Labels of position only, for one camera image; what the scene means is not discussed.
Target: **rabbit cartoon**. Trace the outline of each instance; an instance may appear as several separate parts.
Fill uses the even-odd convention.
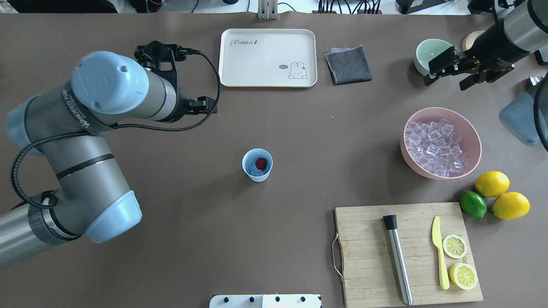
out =
[[[302,62],[292,62],[291,70],[289,71],[289,79],[307,79],[305,64]]]

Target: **pink bowl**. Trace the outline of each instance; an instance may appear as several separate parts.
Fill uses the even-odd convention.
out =
[[[413,160],[413,158],[411,157],[411,154],[407,150],[405,143],[405,127],[409,125],[410,121],[430,123],[432,121],[437,122],[442,118],[449,120],[449,123],[453,125],[455,132],[463,135],[463,139],[459,143],[460,148],[463,152],[467,154],[468,159],[470,160],[468,167],[464,168],[461,173],[457,174],[456,176],[449,176],[447,178],[430,173],[422,168],[419,164],[417,164],[416,161]],[[480,163],[480,136],[478,135],[474,126],[472,126],[472,124],[470,124],[470,122],[468,122],[466,118],[454,112],[453,110],[441,107],[430,107],[419,110],[415,112],[415,114],[413,114],[411,118],[409,118],[409,120],[407,120],[405,127],[403,128],[402,139],[399,143],[399,146],[402,150],[403,159],[405,160],[407,165],[411,167],[411,169],[426,178],[435,180],[450,180],[462,178],[468,175],[470,172],[474,171],[474,169],[476,169],[476,167]]]

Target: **white tray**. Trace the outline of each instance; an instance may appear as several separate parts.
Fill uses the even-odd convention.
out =
[[[316,37],[306,29],[225,30],[219,75],[226,87],[311,87]]]

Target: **light blue joint cover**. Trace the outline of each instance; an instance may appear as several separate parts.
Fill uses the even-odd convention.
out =
[[[528,146],[541,144],[539,134],[536,132],[533,116],[533,97],[522,92],[517,99],[509,103],[499,113],[499,119],[519,141]],[[544,117],[540,116],[540,126],[544,134],[548,132]]]
[[[131,229],[141,221],[141,217],[135,193],[130,190],[104,210],[85,234],[94,243],[106,242]]]
[[[17,106],[14,110],[11,110],[5,119],[5,131],[8,133],[8,137],[13,143],[17,144],[21,150],[31,144],[31,140],[28,138],[27,129],[25,126],[25,115],[27,113],[27,108],[30,102],[39,96],[40,95],[36,95],[23,104]],[[28,153],[36,156],[44,155],[44,153],[38,151],[36,148],[31,149]]]
[[[92,52],[72,72],[72,90],[87,108],[107,115],[135,109],[149,92],[149,77],[134,60]]]

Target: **gray cloth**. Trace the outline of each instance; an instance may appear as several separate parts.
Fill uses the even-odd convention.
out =
[[[333,84],[364,82],[373,79],[363,46],[346,50],[333,48],[330,53],[326,53],[326,61],[331,71]]]

